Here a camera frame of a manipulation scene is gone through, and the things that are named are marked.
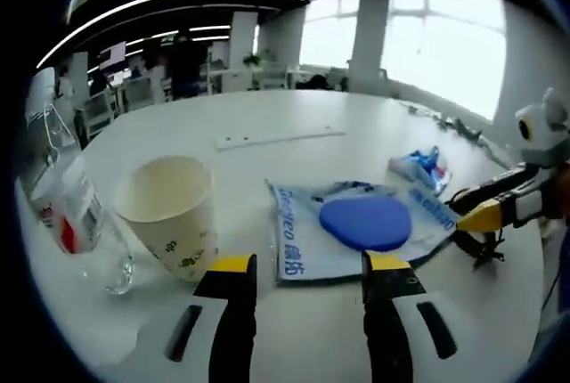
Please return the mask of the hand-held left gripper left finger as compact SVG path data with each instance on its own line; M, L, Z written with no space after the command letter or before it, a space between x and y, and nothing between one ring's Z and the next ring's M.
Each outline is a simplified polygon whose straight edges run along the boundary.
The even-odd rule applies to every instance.
M248 382L257 333L257 256L215 261L190 296L138 332L134 382Z

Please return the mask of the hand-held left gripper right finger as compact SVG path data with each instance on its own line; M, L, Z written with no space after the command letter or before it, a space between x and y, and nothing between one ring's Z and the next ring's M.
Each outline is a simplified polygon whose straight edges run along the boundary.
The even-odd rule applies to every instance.
M409 263L364 251L362 301L373 382L485 379L475 322L447 296L426 291Z

